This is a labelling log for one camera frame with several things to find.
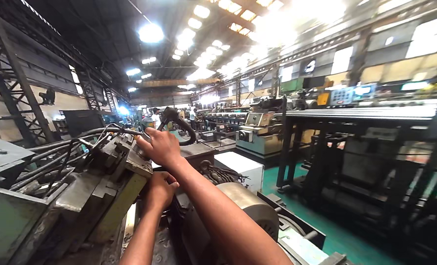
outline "hand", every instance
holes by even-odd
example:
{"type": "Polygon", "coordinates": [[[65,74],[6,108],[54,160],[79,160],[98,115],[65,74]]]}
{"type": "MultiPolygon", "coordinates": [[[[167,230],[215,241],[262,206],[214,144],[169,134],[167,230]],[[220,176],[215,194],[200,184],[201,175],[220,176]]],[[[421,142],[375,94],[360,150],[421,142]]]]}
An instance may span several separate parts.
{"type": "Polygon", "coordinates": [[[174,191],[179,187],[179,183],[168,172],[154,172],[149,183],[146,208],[162,212],[171,204],[174,191]]]}
{"type": "Polygon", "coordinates": [[[151,144],[141,135],[135,136],[136,144],[160,166],[171,166],[181,158],[179,140],[169,132],[160,132],[151,127],[146,128],[145,132],[151,137],[151,144]]]}

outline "steel truss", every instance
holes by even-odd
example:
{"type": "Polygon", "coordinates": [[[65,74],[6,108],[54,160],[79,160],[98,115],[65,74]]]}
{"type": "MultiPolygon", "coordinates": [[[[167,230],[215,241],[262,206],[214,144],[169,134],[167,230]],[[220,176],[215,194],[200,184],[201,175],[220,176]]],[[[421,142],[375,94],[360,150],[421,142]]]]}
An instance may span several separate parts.
{"type": "Polygon", "coordinates": [[[7,33],[0,19],[0,95],[10,113],[0,120],[14,120],[22,137],[29,146],[53,142],[48,121],[30,87],[27,77],[12,50],[7,33]]]}

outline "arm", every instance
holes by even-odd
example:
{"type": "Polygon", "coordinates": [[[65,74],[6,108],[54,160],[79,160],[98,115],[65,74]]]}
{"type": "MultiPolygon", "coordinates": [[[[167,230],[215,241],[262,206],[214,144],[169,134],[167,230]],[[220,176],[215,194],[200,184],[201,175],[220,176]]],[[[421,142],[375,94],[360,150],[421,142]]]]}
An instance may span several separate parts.
{"type": "Polygon", "coordinates": [[[128,243],[119,265],[150,265],[153,259],[156,230],[159,220],[173,198],[179,184],[168,172],[155,172],[150,179],[143,217],[128,243]]]}
{"type": "Polygon", "coordinates": [[[176,137],[148,130],[151,144],[137,144],[158,165],[166,167],[181,184],[213,240],[233,264],[291,265],[274,240],[215,185],[180,156],[176,137]]]}

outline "white box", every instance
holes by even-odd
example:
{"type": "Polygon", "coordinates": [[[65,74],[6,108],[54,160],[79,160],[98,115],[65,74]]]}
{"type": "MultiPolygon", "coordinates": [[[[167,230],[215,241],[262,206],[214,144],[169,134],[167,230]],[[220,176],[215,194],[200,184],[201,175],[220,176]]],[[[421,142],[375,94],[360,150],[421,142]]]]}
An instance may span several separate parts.
{"type": "Polygon", "coordinates": [[[245,179],[243,185],[245,187],[247,186],[251,192],[256,193],[257,191],[261,191],[264,173],[264,166],[262,164],[235,152],[221,153],[214,155],[214,158],[215,166],[229,167],[243,176],[249,177],[245,179]]]}

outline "forearm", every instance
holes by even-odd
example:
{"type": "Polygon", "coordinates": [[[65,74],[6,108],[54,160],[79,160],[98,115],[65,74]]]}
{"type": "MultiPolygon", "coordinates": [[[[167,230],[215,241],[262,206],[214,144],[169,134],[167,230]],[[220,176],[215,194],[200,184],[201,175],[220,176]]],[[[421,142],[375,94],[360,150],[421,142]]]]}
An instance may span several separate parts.
{"type": "Polygon", "coordinates": [[[170,173],[180,183],[211,236],[234,264],[292,264],[274,240],[185,159],[170,173]]]}
{"type": "Polygon", "coordinates": [[[156,229],[162,209],[145,209],[145,214],[128,243],[119,265],[150,265],[153,258],[156,229]]]}

